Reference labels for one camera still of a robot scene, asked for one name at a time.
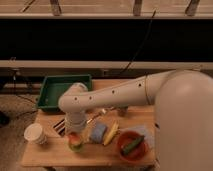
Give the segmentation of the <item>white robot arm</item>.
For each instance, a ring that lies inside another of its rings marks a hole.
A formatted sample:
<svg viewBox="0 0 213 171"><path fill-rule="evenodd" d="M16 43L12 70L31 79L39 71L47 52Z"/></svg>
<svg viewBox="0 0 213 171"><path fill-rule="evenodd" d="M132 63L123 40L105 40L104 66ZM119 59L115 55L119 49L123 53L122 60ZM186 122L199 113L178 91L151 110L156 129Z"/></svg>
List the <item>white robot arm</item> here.
<svg viewBox="0 0 213 171"><path fill-rule="evenodd" d="M156 171L213 171L213 77L173 70L95 91L70 87L58 101L71 132L85 128L84 111L152 104Z"/></svg>

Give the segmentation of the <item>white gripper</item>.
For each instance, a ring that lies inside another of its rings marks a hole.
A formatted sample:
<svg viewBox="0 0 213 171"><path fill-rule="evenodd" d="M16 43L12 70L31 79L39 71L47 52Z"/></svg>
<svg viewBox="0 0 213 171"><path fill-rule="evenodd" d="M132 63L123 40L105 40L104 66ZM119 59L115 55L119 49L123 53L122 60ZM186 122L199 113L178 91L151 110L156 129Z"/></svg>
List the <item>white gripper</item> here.
<svg viewBox="0 0 213 171"><path fill-rule="evenodd" d="M70 134L72 132L80 133L85 129L87 124L86 113L84 111L77 113L65 114L65 133Z"/></svg>

